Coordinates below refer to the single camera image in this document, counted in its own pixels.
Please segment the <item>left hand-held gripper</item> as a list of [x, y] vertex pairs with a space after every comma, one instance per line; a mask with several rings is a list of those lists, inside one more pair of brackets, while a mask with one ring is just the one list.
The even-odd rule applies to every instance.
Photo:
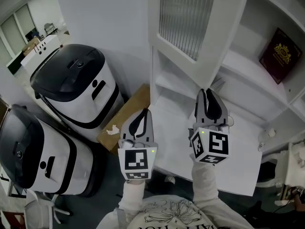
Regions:
[[153, 143], [153, 119], [149, 109], [132, 114], [122, 125], [121, 139], [144, 143], [145, 148], [118, 148], [121, 173], [126, 180], [151, 179], [158, 144]]

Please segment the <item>person's right hand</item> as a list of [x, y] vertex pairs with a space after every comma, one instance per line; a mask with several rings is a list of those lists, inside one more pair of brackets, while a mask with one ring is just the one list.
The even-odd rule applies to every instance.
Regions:
[[228, 125], [210, 125], [207, 127], [209, 130], [214, 130], [214, 131], [220, 131], [223, 133], [229, 133], [229, 126]]

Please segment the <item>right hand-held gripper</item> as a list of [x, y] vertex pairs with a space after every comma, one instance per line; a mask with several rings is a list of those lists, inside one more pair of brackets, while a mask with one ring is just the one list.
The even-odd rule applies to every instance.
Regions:
[[194, 113], [196, 124], [190, 135], [196, 162], [220, 164], [230, 157], [230, 134], [209, 130], [208, 125], [222, 126], [228, 122], [228, 110], [221, 98], [210, 88], [199, 90]]

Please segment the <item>person's left hand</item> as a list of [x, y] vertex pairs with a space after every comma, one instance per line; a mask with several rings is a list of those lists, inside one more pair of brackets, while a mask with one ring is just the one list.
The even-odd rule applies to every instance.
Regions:
[[132, 140], [121, 139], [120, 148], [122, 149], [131, 149], [131, 148], [145, 148], [145, 144], [141, 142], [135, 142]]

